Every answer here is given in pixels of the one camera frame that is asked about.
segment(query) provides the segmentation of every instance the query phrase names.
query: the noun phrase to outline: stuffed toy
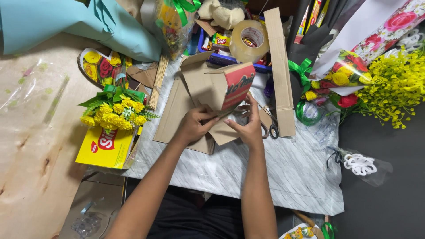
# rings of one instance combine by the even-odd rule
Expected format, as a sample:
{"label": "stuffed toy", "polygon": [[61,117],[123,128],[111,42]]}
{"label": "stuffed toy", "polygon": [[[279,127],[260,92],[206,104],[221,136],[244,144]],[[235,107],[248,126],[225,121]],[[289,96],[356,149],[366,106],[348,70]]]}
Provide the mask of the stuffed toy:
{"label": "stuffed toy", "polygon": [[227,30],[245,19],[244,4],[239,0],[205,0],[198,10],[201,19],[210,20],[211,26]]}

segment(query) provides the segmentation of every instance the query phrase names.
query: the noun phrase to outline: white marble table cover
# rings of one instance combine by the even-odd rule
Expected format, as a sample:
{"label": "white marble table cover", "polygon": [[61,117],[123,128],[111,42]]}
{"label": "white marble table cover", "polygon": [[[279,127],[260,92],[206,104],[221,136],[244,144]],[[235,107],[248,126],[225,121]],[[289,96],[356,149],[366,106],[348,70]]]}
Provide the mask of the white marble table cover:
{"label": "white marble table cover", "polygon": [[[169,63],[155,110],[161,115],[173,85],[181,58]],[[260,105],[266,102],[262,88],[251,87]],[[128,170],[93,167],[97,171],[143,178],[166,144],[153,141],[160,119],[144,125],[135,162]],[[336,215],[344,211],[339,187],[341,169],[326,160],[338,146],[339,115],[333,114],[311,127],[297,119],[296,136],[264,139],[267,173],[273,203],[276,206],[310,213]],[[218,146],[212,155],[185,149],[170,185],[241,197],[248,160],[248,147],[240,140]]]}

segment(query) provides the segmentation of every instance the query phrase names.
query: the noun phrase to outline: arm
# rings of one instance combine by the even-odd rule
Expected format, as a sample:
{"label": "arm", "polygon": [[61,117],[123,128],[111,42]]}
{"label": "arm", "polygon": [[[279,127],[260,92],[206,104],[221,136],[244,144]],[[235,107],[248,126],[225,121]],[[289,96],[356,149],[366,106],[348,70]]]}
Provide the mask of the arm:
{"label": "arm", "polygon": [[216,115],[217,112],[211,112],[207,105],[202,105],[184,116],[181,126],[164,152],[122,206],[106,239],[146,238],[180,155],[190,142],[205,135],[218,118],[211,119],[205,125],[201,125],[200,121]]}
{"label": "arm", "polygon": [[257,102],[248,94],[239,107],[249,110],[243,117],[249,117],[248,124],[241,126],[227,119],[224,122],[236,130],[249,147],[249,161],[242,190],[242,220],[247,239],[278,238],[275,208],[267,178],[266,157],[261,133],[261,121]]}

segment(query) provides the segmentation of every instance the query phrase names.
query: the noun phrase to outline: light blue wrapping paper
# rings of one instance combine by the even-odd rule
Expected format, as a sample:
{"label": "light blue wrapping paper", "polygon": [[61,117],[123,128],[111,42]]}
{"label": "light blue wrapping paper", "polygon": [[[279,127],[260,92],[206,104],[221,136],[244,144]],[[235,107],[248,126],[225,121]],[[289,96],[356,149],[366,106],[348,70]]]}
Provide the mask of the light blue wrapping paper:
{"label": "light blue wrapping paper", "polygon": [[159,61],[161,46],[115,0],[0,0],[4,54],[27,51],[64,31],[135,60]]}

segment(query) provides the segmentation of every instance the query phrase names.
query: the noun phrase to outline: green ribbon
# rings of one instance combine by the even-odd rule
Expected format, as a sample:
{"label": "green ribbon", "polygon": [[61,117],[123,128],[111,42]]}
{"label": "green ribbon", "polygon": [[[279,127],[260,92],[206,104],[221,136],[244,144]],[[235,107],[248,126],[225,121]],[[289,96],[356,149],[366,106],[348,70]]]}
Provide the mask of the green ribbon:
{"label": "green ribbon", "polygon": [[187,24],[187,16],[186,13],[184,13],[185,10],[188,12],[195,12],[201,7],[201,2],[199,0],[193,0],[193,4],[186,0],[173,0],[173,3],[180,16],[181,26],[186,26]]}
{"label": "green ribbon", "polygon": [[303,123],[306,126],[312,126],[317,124],[320,120],[320,114],[317,114],[317,117],[315,118],[308,118],[304,116],[304,106],[306,105],[306,100],[300,100],[297,104],[297,107],[295,108],[295,116],[301,123]]}
{"label": "green ribbon", "polygon": [[303,94],[310,89],[310,81],[306,77],[305,73],[310,73],[312,71],[312,67],[309,65],[312,63],[308,58],[304,59],[301,65],[297,65],[295,62],[288,60],[288,66],[290,71],[296,71],[300,74],[301,84],[304,86]]}
{"label": "green ribbon", "polygon": [[[326,225],[328,225],[329,229],[331,229],[332,236],[329,236],[328,230],[326,230]],[[335,239],[334,229],[332,228],[332,225],[329,222],[323,223],[322,232],[323,232],[323,237],[325,239]]]}

